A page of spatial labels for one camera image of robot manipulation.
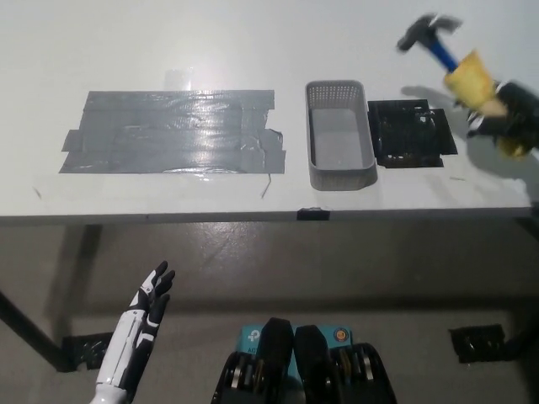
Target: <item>gray floor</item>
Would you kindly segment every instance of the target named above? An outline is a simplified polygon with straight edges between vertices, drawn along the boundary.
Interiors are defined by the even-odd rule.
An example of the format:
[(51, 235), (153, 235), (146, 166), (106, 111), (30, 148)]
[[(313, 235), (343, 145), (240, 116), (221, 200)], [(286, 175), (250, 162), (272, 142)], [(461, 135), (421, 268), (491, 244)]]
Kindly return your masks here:
[[(210, 402), (239, 328), (274, 315), (351, 326), (401, 404), (539, 402), (539, 361), (459, 365), (447, 331), (512, 333), (537, 307), (539, 244), (512, 221), (106, 226), (80, 251), (81, 236), (0, 229), (0, 285), (54, 338), (106, 332), (166, 258), (179, 274), (138, 403)], [(95, 371), (55, 373), (2, 323), (0, 358), (1, 403), (93, 396)]]

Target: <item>blue hammer handle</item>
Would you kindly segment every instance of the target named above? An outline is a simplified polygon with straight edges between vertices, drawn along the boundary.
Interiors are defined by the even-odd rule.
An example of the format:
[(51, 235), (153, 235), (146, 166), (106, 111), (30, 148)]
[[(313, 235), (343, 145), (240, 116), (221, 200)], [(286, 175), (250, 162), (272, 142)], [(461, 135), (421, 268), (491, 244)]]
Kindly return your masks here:
[(433, 40), (427, 49), (446, 67), (449, 73), (453, 73), (458, 67), (458, 63), (439, 40)]

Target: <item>gray plastic basket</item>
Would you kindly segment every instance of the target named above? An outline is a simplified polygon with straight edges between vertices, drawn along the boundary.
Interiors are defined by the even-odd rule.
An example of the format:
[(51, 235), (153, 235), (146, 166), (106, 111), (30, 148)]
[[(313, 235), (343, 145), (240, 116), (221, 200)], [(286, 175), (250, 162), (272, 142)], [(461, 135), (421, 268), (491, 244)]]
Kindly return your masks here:
[(352, 80), (306, 86), (311, 185), (353, 191), (377, 180), (363, 85)]

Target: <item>white table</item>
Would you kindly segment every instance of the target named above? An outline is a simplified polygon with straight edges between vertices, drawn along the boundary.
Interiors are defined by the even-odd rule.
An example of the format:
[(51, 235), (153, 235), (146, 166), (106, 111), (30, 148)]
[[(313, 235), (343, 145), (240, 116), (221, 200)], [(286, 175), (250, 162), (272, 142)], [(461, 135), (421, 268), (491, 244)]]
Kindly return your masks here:
[[(356, 192), (311, 188), (305, 85), (356, 79), (369, 100), (444, 92), (443, 69), (419, 47), (397, 40), (422, 13), (465, 20), (444, 38), (464, 57), (477, 47), (491, 72), (539, 89), (539, 4), (533, 0), (335, 2), (50, 0), (0, 6), (0, 221), (109, 223), (295, 219), (304, 208), (331, 219), (392, 211), (442, 214), (496, 210), (527, 215), (539, 201), (539, 162), (507, 162), (491, 140), (463, 140), (462, 112), (448, 110), (458, 156), (444, 168), (378, 168)], [(286, 173), (273, 175), (58, 174), (68, 130), (89, 90), (159, 91), (167, 71), (192, 69), (192, 89), (274, 89), (267, 127), (282, 131)], [(428, 95), (432, 106), (450, 99)]]

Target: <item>hammer head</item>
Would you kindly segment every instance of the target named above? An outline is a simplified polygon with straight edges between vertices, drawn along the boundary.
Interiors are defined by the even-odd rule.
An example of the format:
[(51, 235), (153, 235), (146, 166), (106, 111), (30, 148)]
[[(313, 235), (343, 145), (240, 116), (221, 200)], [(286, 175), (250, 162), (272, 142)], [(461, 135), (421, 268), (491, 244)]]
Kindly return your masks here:
[(442, 29), (452, 34), (462, 25), (460, 19), (447, 15), (426, 14), (410, 25), (404, 37), (397, 43), (397, 48), (403, 52), (410, 50), (416, 42), (430, 47), (437, 40), (436, 31)]

